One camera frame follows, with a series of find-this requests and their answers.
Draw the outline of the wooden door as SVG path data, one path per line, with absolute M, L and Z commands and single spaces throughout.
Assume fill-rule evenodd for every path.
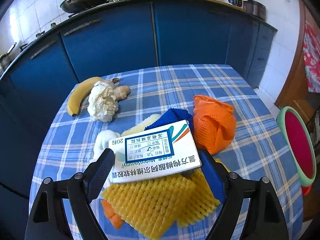
M 293 107 L 304 122 L 308 122 L 319 108 L 319 94 L 311 93 L 307 88 L 303 59 L 303 36 L 307 23 L 311 25 L 316 35 L 319 35 L 319 27 L 302 0 L 299 0 L 299 13 L 299 34 L 295 56 L 275 105 L 279 108 Z

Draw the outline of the white medicine box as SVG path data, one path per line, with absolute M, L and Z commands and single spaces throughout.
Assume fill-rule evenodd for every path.
M 115 153 L 108 179 L 130 183 L 184 173 L 201 167 L 187 120 L 119 137 L 108 142 Z

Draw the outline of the blue kitchen cabinets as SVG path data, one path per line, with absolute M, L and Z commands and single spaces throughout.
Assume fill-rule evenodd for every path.
M 151 67 L 227 64 L 251 88 L 263 76 L 274 27 L 198 0 L 140 0 L 78 14 L 32 42 L 1 77 L 1 228 L 23 239 L 36 159 L 63 100 L 92 76 Z

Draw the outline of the blue cloth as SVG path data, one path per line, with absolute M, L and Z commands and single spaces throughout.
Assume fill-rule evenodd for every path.
M 178 109 L 178 108 L 170 108 L 168 109 L 160 118 L 152 123 L 149 126 L 146 126 L 146 130 L 150 130 L 152 128 L 157 128 L 160 126 L 172 124 L 174 122 L 187 120 L 188 125 L 190 127 L 191 132 L 194 132 L 194 125 L 193 125 L 193 116 L 186 110 L 186 109 Z

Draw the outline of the small orange peel piece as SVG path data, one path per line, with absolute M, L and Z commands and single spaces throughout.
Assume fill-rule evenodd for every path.
M 100 203 L 103 207 L 105 217 L 109 219 L 116 230 L 119 230 L 124 221 L 118 214 L 115 213 L 112 206 L 106 200 L 101 200 Z

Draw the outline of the orange foam fruit net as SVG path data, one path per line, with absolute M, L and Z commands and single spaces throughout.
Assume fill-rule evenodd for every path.
M 234 107 L 205 95 L 194 96 L 194 140 L 210 155 L 223 151 L 234 139 Z

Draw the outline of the red plastic stool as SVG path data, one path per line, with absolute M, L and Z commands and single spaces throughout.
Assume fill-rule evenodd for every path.
M 306 196 L 310 193 L 312 189 L 312 185 L 309 185 L 309 186 L 302 186 L 302 195 L 303 196 Z

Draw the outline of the yellow banana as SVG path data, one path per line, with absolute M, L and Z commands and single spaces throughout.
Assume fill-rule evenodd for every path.
M 71 92 L 67 102 L 67 112 L 70 116 L 76 116 L 79 113 L 80 106 L 84 98 L 91 92 L 94 84 L 102 81 L 100 77 L 91 77 L 79 83 Z

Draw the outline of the red basin green rim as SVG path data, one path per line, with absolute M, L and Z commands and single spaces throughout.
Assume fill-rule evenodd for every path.
M 286 106 L 280 110 L 276 122 L 295 161 L 301 186 L 311 186 L 317 172 L 316 157 L 303 119 L 294 108 Z

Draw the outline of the pale yellow sponge cloth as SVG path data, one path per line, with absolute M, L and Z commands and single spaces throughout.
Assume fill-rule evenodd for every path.
M 146 127 L 150 126 L 154 122 L 156 122 L 161 117 L 160 114 L 152 114 L 146 119 L 144 119 L 142 122 L 137 124 L 136 126 L 131 127 L 130 129 L 125 130 L 123 133 L 121 133 L 121 136 L 127 136 L 135 133 L 139 133 L 145 130 Z

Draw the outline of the white tissue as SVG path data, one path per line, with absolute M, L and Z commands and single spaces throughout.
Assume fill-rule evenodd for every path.
M 115 85 L 110 80 L 98 81 L 92 88 L 87 107 L 88 113 L 94 121 L 111 122 L 118 111 L 118 103 L 114 93 Z

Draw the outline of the yellow foam fruit net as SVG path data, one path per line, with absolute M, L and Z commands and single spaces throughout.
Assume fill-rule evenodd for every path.
M 220 205 L 199 168 L 186 175 L 112 184 L 101 196 L 123 223 L 150 239 L 159 239 L 174 223 L 195 224 Z

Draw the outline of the red floral cloth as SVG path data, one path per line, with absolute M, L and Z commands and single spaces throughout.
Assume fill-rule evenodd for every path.
M 319 93 L 319 35 L 316 35 L 314 29 L 308 23 L 305 24 L 303 58 L 308 91 Z

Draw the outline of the ginger root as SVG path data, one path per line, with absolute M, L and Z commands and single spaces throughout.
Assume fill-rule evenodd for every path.
M 131 88 L 129 86 L 120 86 L 118 83 L 120 81 L 119 78 L 113 78 L 112 80 L 112 84 L 114 86 L 114 96 L 116 97 L 115 98 L 115 101 L 120 101 L 120 100 L 124 100 L 127 98 L 127 96 L 131 93 Z

